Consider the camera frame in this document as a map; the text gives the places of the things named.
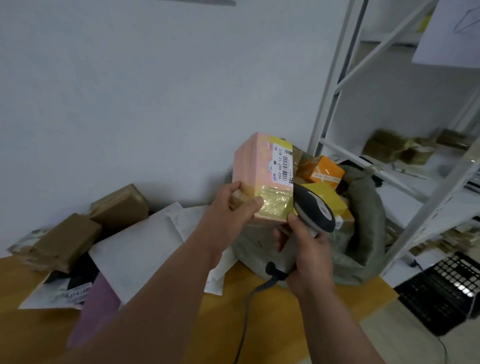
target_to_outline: handheld barcode scanner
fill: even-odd
[[[328,205],[314,192],[299,184],[293,185],[293,206],[301,221],[315,237],[321,231],[335,229],[335,217]],[[291,234],[282,251],[265,267],[268,275],[285,280],[295,267],[297,260],[297,237]]]

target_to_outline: clear packing tape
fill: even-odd
[[[264,204],[255,216],[257,218],[265,218],[270,220],[280,220],[285,222],[287,215],[293,212],[293,189],[284,190],[277,187],[262,186],[256,193],[251,194],[252,188],[247,188],[242,192],[237,190],[232,194],[230,206],[232,209],[239,208],[244,202],[254,197],[261,196]]]

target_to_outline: right forearm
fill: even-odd
[[[332,289],[317,289],[299,303],[313,364],[384,364]]]

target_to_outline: fingernail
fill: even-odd
[[[258,203],[260,206],[264,204],[264,198],[261,196],[257,196],[253,199],[256,203]]]

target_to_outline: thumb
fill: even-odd
[[[288,214],[287,221],[293,232],[297,236],[300,244],[308,242],[312,239],[312,234],[310,234],[310,230],[293,212],[290,212]]]
[[[242,225],[245,225],[250,220],[254,213],[259,211],[264,204],[264,199],[261,196],[257,196],[254,199],[244,202],[238,209],[234,211],[239,218]]]

